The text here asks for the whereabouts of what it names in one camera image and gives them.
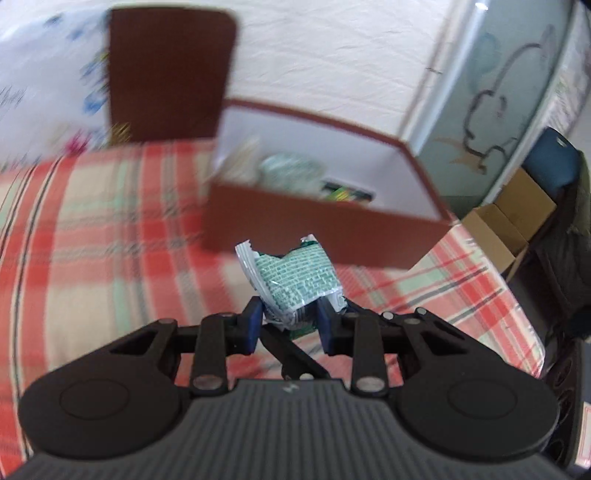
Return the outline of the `dark brown wooden headboard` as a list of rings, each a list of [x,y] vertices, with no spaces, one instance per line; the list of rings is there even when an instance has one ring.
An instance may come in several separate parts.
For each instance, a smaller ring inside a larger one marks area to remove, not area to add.
[[[221,117],[238,23],[223,10],[110,12],[111,124],[135,143],[211,138]]]

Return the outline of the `green printed small box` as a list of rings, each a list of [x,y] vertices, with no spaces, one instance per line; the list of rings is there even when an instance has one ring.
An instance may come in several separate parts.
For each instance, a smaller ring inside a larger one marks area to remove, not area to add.
[[[322,187],[322,195],[324,195],[325,200],[329,201],[361,204],[369,204],[374,199],[373,193],[334,182],[325,182]]]

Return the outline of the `floral white pillow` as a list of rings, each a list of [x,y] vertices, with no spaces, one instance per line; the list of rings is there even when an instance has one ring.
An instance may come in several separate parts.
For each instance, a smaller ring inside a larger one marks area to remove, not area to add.
[[[1,30],[2,171],[107,145],[109,22],[82,9]]]

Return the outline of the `open brown cardboard carton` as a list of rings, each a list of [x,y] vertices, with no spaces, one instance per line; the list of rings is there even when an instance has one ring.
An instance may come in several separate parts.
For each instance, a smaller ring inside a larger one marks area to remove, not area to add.
[[[474,208],[462,224],[509,282],[555,209],[555,202],[520,168],[493,203]]]

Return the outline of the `blue chair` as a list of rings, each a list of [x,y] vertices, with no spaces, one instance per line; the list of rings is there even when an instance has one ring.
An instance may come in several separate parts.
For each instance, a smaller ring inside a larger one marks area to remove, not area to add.
[[[522,168],[553,200],[580,173],[579,151],[557,130],[547,127],[526,156]]]

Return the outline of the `brown cardboard storage box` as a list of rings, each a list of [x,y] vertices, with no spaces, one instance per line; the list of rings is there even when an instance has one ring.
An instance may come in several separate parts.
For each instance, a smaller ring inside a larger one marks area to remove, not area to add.
[[[454,220],[404,142],[362,126],[243,99],[226,102],[212,170],[245,140],[259,138],[263,157],[296,153],[324,163],[325,179],[372,194],[369,203],[269,191],[212,178],[201,217],[201,245],[231,252],[249,241],[280,255],[308,234],[332,262],[410,269]]]

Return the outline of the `green white snack packet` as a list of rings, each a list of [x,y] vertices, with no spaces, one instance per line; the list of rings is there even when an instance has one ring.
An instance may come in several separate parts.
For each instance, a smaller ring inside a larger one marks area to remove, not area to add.
[[[301,238],[297,248],[274,256],[252,249],[249,240],[235,254],[252,288],[266,307],[266,322],[297,339],[317,329],[312,304],[325,298],[335,312],[346,309],[342,283],[325,249],[315,238]]]

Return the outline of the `grey crumpled plastic bag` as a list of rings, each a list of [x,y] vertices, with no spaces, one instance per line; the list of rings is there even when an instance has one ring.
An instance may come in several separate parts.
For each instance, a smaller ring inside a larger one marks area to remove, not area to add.
[[[262,140],[252,136],[226,156],[214,178],[270,192],[320,198],[324,176],[325,164],[321,161],[291,152],[264,155]]]

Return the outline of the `cartoon decorated wardrobe door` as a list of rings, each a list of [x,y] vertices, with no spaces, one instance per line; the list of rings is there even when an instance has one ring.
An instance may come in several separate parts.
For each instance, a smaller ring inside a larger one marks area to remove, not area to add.
[[[571,1],[490,1],[419,158],[459,218],[479,206],[528,129],[557,65]]]

